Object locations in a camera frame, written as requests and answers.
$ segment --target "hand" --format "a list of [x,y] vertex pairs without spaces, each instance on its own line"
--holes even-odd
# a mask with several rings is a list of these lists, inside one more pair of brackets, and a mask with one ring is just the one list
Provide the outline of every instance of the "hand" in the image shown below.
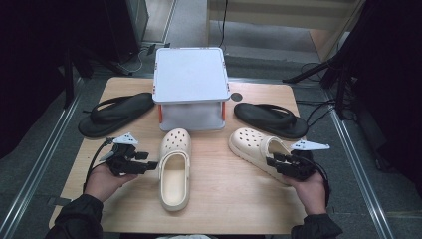
[[288,176],[283,176],[283,179],[296,190],[307,215],[326,213],[325,189],[319,172],[314,173],[305,181],[299,181]]
[[136,174],[114,176],[103,163],[94,168],[88,179],[84,194],[91,195],[101,202],[107,201],[125,183],[137,178]]

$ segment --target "person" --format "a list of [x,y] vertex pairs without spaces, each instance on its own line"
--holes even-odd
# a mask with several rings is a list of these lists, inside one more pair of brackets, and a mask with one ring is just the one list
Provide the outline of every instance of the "person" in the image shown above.
[[[62,208],[55,225],[45,238],[103,238],[100,225],[103,203],[120,187],[135,178],[137,175],[133,174],[114,176],[105,163],[98,165],[89,177],[85,192]],[[327,239],[342,233],[341,228],[326,213],[325,192],[322,177],[318,172],[305,181],[287,176],[284,178],[296,190],[307,214],[304,225],[292,228],[293,239]]]

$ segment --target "white plastic box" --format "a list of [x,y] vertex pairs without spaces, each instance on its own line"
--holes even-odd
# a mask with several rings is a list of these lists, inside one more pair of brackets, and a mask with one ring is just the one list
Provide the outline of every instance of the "white plastic box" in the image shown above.
[[158,49],[152,98],[161,130],[223,128],[230,89],[221,49]]

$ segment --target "black sleeve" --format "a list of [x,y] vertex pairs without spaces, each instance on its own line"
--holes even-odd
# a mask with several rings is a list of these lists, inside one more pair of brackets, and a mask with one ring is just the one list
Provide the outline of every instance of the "black sleeve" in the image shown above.
[[83,194],[62,208],[55,220],[55,226],[46,239],[103,238],[103,204],[96,198]]
[[329,218],[328,214],[309,215],[304,225],[292,228],[292,239],[330,239],[342,233],[341,228]]

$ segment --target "black flip-flop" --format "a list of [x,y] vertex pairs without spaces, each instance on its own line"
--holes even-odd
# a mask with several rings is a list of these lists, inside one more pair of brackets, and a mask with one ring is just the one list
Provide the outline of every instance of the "black flip-flop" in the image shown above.
[[279,106],[238,103],[234,107],[234,113],[239,120],[283,138],[301,138],[308,132],[305,120]]
[[103,137],[136,120],[154,105],[151,93],[103,101],[93,108],[88,117],[80,121],[78,130],[86,137]]

